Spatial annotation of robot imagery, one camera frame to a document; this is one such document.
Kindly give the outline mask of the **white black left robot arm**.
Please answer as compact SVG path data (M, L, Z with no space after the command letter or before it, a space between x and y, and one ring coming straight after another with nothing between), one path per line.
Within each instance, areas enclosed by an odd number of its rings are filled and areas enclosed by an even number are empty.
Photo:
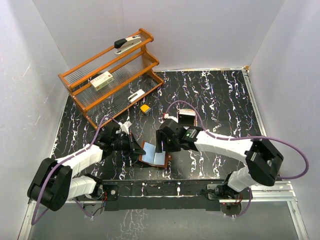
M59 210L67 200L82 195L97 200L103 195L102 181L91 174L78 177L81 171L113 152L120 151L130 157L146 154L122 123L113 122L92 141L66 157L44 159L27 190L27 196L51 211Z

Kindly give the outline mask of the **brown leather card holder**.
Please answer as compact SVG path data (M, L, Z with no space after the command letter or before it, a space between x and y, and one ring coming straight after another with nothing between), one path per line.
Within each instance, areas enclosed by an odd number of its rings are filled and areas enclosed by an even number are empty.
M165 152L156 152L156 146L143 141L142 149L145 151L145 154L139 156L138 160L144 164L150 165L152 167L166 168L168 163L172 160L172 156Z

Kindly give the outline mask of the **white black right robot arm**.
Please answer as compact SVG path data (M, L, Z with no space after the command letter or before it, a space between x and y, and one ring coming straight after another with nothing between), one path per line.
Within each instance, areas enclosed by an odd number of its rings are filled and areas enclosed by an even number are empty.
M205 189L212 198L235 199L253 185L272 187L284 160L268 139L228 138L213 135L202 127L186 128L173 119L166 119L156 131L156 152L181 150L215 153L244 164L241 169L229 173L223 184Z

